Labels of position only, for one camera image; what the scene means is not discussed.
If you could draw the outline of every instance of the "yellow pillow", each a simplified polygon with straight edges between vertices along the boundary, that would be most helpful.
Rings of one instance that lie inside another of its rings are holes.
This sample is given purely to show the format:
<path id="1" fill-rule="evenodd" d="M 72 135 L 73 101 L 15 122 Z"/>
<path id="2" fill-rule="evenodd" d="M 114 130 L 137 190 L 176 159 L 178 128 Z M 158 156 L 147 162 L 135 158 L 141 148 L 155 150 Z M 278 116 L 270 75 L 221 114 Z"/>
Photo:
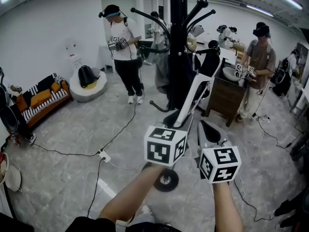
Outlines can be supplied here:
<path id="1" fill-rule="evenodd" d="M 54 82 L 54 83 L 52 84 L 52 90 L 53 90 L 53 92 L 54 92 L 55 94 L 56 94 L 60 89 L 61 89 L 61 86 L 59 85 L 58 82 Z"/>
<path id="2" fill-rule="evenodd" d="M 50 99 L 52 97 L 52 94 L 50 93 L 50 90 L 44 90 L 35 96 L 31 98 L 31 108 L 35 108 L 39 105 L 41 105 L 44 101 Z"/>

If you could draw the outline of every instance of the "man in brown t-shirt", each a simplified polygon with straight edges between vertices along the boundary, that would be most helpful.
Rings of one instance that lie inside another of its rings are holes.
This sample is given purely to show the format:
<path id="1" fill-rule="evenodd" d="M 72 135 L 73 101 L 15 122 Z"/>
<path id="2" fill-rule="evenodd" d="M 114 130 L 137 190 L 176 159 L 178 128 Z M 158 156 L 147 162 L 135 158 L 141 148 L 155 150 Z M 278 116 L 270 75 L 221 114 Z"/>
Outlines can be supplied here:
<path id="1" fill-rule="evenodd" d="M 259 107 L 264 92 L 267 91 L 269 79 L 275 70 L 276 53 L 268 42 L 270 38 L 269 26 L 264 22 L 256 24 L 253 34 L 258 40 L 253 40 L 241 59 L 240 64 L 243 65 L 248 57 L 249 65 L 254 67 L 256 78 L 248 83 L 246 94 L 239 107 L 239 114 L 236 121 L 241 122 L 244 118 L 252 116 Z"/>

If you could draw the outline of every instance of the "white round ottoman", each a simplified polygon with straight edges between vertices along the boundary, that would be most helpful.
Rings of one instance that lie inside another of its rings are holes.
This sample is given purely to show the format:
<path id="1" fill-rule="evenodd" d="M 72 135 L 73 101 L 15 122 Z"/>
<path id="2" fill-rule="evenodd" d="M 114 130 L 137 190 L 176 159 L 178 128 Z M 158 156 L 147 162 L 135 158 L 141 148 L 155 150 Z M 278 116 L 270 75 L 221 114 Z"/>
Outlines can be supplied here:
<path id="1" fill-rule="evenodd" d="M 106 74 L 100 71 L 98 68 L 91 68 L 91 70 L 93 75 L 95 75 L 96 77 L 100 76 L 100 78 L 97 80 L 97 84 L 91 89 L 81 87 L 78 78 L 78 70 L 76 70 L 73 76 L 70 78 L 70 92 L 72 97 L 77 102 L 85 103 L 92 101 L 100 95 L 104 94 L 107 90 Z"/>

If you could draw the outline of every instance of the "orange pillow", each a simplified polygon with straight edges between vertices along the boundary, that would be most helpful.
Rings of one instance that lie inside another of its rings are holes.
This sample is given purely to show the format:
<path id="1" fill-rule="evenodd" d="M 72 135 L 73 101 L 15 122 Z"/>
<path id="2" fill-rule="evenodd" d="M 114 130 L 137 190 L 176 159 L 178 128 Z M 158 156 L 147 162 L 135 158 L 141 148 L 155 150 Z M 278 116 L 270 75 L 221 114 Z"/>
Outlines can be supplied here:
<path id="1" fill-rule="evenodd" d="M 31 98 L 31 108 L 35 108 L 41 105 L 43 102 L 47 101 L 52 97 L 50 90 L 44 90 Z"/>
<path id="2" fill-rule="evenodd" d="M 61 87 L 60 87 L 60 85 L 59 85 L 58 82 L 54 82 L 54 83 L 52 84 L 52 90 L 53 90 L 53 92 L 54 92 L 55 94 L 56 94 L 60 89 L 61 89 Z"/>
<path id="3" fill-rule="evenodd" d="M 19 96 L 17 96 L 15 100 L 15 104 L 18 106 L 18 109 L 21 113 L 25 111 L 26 109 L 28 109 L 28 105 L 24 99 L 23 94 L 20 94 Z"/>

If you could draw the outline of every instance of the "blue headband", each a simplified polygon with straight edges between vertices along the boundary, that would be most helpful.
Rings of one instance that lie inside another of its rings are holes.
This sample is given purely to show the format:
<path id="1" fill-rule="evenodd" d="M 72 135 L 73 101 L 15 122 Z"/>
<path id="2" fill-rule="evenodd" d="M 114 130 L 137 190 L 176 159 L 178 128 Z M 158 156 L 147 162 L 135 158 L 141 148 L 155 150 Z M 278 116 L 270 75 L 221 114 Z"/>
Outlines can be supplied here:
<path id="1" fill-rule="evenodd" d="M 114 15 L 118 15 L 119 13 L 120 13 L 120 11 L 115 12 L 115 13 L 112 13 L 112 14 L 108 14 L 108 15 L 106 16 L 106 18 L 112 17 L 112 16 L 114 16 Z"/>

